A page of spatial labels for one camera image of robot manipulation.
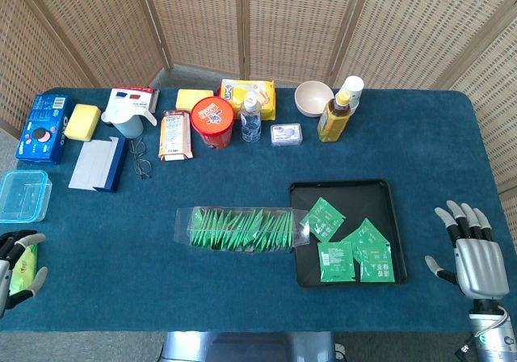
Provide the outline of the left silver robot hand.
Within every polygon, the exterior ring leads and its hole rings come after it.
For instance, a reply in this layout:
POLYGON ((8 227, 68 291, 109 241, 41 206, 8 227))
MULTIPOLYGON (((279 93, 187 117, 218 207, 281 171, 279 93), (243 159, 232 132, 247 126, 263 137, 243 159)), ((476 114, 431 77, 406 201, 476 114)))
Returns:
POLYGON ((34 297, 44 285, 48 275, 46 267, 42 267, 36 273, 35 279, 27 288, 14 294, 10 293, 11 278, 16 263, 28 246, 39 244, 45 239, 44 234, 31 229, 21 229, 1 235, 1 317, 6 310, 13 309, 34 297))

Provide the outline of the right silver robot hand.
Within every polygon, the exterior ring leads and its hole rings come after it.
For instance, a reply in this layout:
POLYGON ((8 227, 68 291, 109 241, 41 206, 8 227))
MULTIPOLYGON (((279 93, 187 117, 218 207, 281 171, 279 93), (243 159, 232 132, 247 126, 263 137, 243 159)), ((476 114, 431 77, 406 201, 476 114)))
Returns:
POLYGON ((500 300, 509 294, 502 251, 486 215, 469 204, 449 200, 447 209, 435 208, 452 243, 455 271, 442 268, 427 255, 425 262, 438 278, 457 285, 472 300, 500 300))

